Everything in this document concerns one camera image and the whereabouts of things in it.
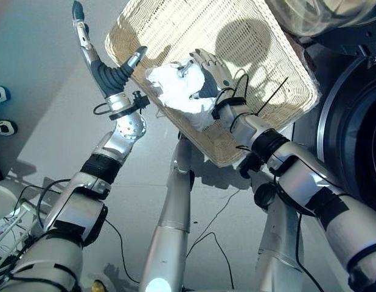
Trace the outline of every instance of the robot finger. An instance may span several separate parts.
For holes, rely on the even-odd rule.
[[[226,67],[225,63],[223,62],[223,60],[219,57],[215,57],[215,65],[220,65],[222,67]]]
[[[195,61],[201,66],[203,63],[206,62],[205,59],[203,59],[201,56],[200,56],[200,50],[199,49],[196,49],[195,52],[192,52],[192,53],[189,53],[189,55],[195,59]]]
[[[217,58],[216,56],[210,54],[209,52],[205,51],[205,50],[200,50],[200,55],[206,60],[206,62],[209,64],[210,61],[213,62],[213,64],[215,64]]]

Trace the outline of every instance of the wicker basket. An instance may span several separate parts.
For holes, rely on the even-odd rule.
[[[308,111],[317,90],[264,0],[131,0],[105,40],[109,56],[122,64],[138,46],[147,56],[134,80],[160,110],[219,167],[240,159],[237,141],[220,121],[195,131],[177,111],[162,107],[144,80],[146,68],[189,56],[203,48],[221,57],[231,74],[251,79],[247,104],[256,112],[277,87],[287,82],[259,116],[281,129]]]

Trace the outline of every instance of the black rubber grip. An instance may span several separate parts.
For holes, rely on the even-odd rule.
[[[276,130],[268,129],[253,142],[251,150],[256,152],[259,158],[266,163],[272,154],[287,142],[289,140]]]
[[[222,100],[220,103],[214,106],[214,109],[211,112],[214,120],[220,119],[219,111],[225,105],[246,105],[246,99],[244,97],[230,97],[229,99]]]
[[[112,184],[121,165],[115,160],[105,155],[92,154],[84,163],[81,172],[101,178]]]
[[[105,97],[109,97],[124,90],[134,69],[126,63],[119,68],[110,68],[102,61],[97,60],[91,63],[91,72]]]

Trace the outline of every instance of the robotic hand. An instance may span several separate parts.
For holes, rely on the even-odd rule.
[[[191,56],[202,65],[206,80],[217,89],[225,84],[230,73],[215,56],[203,50]],[[277,184],[260,187],[255,202],[266,208],[278,196],[300,213],[316,217],[349,273],[349,286],[354,291],[376,291],[376,212],[346,194],[323,163],[253,114],[245,101],[225,96],[214,111],[214,118],[251,150],[241,174],[247,177],[248,170],[258,172],[266,164],[279,178]]]
[[[232,89],[231,74],[223,61],[203,49],[196,49],[189,54],[199,64],[204,74],[204,85],[200,97],[215,97],[221,90]]]

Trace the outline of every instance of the black joint band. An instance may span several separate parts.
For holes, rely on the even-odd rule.
[[[84,246],[84,241],[82,240],[81,235],[79,233],[71,232],[70,230],[65,229],[65,228],[62,229],[56,226],[54,227],[55,228],[48,230],[43,235],[44,237],[46,237],[46,240],[50,238],[63,238],[65,240],[75,243],[81,248]]]
[[[121,165],[113,158],[105,155],[92,154],[84,163],[81,172],[96,176],[108,184],[112,184]]]
[[[313,195],[305,206],[319,218],[324,230],[327,230],[329,223],[335,217],[349,210],[345,202],[326,187]]]
[[[220,119],[219,111],[225,105],[246,105],[246,99],[244,97],[230,97],[228,99],[222,100],[220,103],[218,103],[214,106],[214,109],[211,112],[214,120]]]
[[[369,254],[373,254],[374,252],[376,252],[376,243],[356,253],[346,265],[347,272],[350,273],[360,260],[367,257]]]
[[[254,142],[251,150],[256,152],[264,163],[281,145],[289,140],[274,129],[263,132]]]
[[[133,106],[129,107],[128,109],[125,109],[124,111],[119,111],[116,114],[110,115],[110,120],[116,120],[120,117],[128,116],[129,114],[132,114],[136,110],[138,110],[138,107],[133,105]]]

